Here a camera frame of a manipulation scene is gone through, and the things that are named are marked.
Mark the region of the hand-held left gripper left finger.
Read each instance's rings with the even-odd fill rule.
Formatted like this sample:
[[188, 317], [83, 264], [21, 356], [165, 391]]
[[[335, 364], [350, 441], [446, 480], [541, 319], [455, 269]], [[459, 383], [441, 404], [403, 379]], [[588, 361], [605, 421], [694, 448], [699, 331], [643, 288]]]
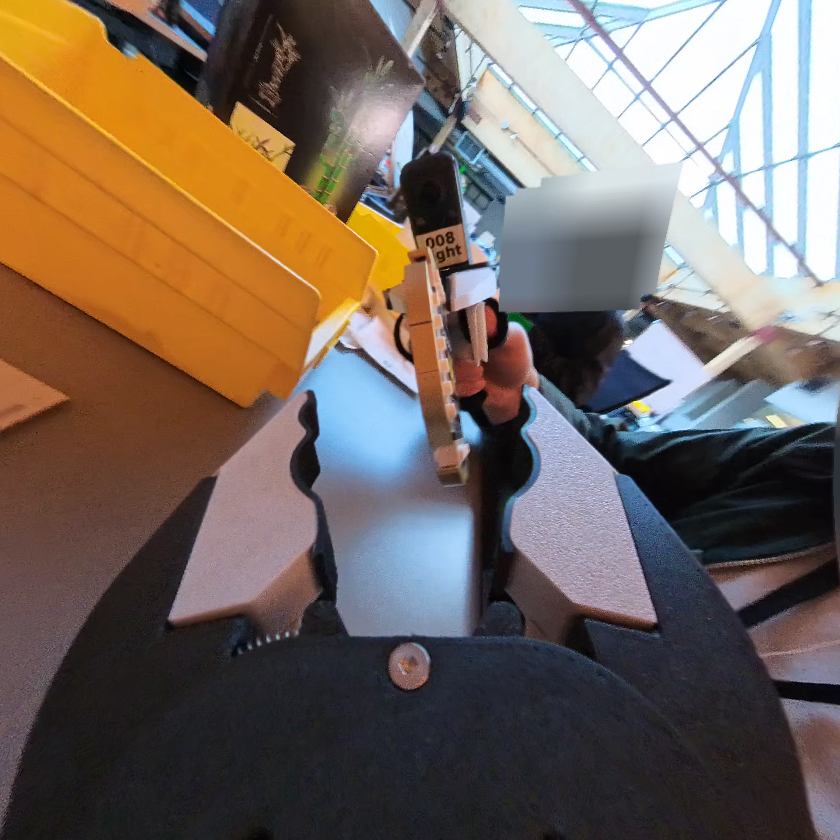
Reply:
[[244, 617], [265, 635], [302, 630], [317, 600], [334, 602], [338, 573], [320, 463], [317, 399], [294, 395], [215, 475], [169, 623]]

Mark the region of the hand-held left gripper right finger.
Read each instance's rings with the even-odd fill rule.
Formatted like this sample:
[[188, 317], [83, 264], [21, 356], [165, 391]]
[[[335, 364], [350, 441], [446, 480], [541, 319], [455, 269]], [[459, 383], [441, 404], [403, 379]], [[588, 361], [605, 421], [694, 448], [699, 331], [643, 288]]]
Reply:
[[616, 471], [547, 397], [523, 389], [491, 592], [536, 642], [571, 642], [586, 621], [656, 637], [658, 615]]

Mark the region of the toy brick model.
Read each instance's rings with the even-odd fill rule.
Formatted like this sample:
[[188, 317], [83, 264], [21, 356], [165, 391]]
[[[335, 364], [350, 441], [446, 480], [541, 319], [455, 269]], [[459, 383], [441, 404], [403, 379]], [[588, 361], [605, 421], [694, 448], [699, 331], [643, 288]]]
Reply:
[[469, 444], [463, 435], [445, 322], [445, 292], [427, 250], [408, 256], [402, 298], [411, 340], [418, 397], [437, 478], [460, 487], [468, 479]]

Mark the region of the person's right forearm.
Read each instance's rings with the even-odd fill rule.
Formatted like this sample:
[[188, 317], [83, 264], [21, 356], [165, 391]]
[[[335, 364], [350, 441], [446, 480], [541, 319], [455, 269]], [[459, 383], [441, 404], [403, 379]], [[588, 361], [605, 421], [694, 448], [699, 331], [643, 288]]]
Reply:
[[702, 564], [768, 563], [834, 544], [834, 423], [623, 432], [580, 410], [546, 377], [536, 382]]

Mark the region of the grey desk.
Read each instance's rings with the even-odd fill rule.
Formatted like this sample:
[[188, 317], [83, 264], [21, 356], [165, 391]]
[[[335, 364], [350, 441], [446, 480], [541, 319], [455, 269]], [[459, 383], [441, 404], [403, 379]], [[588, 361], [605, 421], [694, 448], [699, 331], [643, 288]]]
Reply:
[[[100, 596], [195, 484], [283, 406], [242, 408], [2, 266], [2, 360], [69, 400], [2, 433], [2, 816], [58, 666]], [[476, 624], [476, 487], [436, 478], [417, 399], [337, 347], [301, 384], [352, 634]]]

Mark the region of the person's right hand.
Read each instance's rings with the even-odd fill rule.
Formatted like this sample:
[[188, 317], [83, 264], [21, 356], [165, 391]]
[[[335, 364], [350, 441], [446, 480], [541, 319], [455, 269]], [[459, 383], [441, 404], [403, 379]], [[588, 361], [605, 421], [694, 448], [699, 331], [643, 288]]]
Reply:
[[491, 426], [513, 421], [520, 413], [524, 387], [539, 387], [528, 332], [510, 322], [504, 343], [490, 350], [481, 364], [474, 362], [471, 351], [458, 351], [454, 376], [461, 408], [484, 417]]

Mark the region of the white paper sheets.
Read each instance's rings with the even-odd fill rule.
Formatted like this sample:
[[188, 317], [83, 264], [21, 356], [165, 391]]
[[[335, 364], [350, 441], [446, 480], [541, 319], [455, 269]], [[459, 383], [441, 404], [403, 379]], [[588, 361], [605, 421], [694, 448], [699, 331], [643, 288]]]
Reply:
[[347, 350], [362, 352], [384, 373], [390, 375], [410, 393], [417, 395], [417, 377], [413, 363], [397, 349], [393, 332], [394, 321], [389, 317], [382, 320], [364, 311], [357, 311], [351, 316], [339, 341]]

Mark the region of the small yellow bin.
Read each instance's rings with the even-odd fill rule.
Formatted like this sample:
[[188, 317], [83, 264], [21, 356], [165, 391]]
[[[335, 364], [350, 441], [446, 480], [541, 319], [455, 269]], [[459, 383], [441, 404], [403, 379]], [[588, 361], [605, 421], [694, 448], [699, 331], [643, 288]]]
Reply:
[[403, 228], [362, 203], [356, 205], [347, 225], [376, 251], [370, 284], [381, 292], [399, 285], [410, 261], [409, 248], [401, 240]]

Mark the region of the black printed box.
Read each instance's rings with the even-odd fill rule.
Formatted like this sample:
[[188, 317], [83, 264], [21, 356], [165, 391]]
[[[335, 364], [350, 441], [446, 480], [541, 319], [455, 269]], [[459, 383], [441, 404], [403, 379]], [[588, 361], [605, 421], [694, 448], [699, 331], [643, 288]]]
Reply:
[[423, 90], [371, 2], [225, 2], [196, 99], [347, 223]]

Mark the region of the yellow plastic bin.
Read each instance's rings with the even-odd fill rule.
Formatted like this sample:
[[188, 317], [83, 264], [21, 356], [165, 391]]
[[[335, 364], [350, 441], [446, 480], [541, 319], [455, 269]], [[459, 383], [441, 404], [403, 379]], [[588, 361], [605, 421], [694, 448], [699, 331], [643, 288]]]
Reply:
[[2, 263], [240, 406], [287, 397], [376, 251], [69, 2], [2, 2]]

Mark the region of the printed instruction sheet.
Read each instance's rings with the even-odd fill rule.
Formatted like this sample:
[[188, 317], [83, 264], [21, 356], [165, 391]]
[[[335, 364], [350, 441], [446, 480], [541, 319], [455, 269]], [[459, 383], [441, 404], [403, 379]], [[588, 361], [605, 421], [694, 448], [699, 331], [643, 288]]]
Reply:
[[67, 401], [65, 394], [1, 360], [1, 432]]

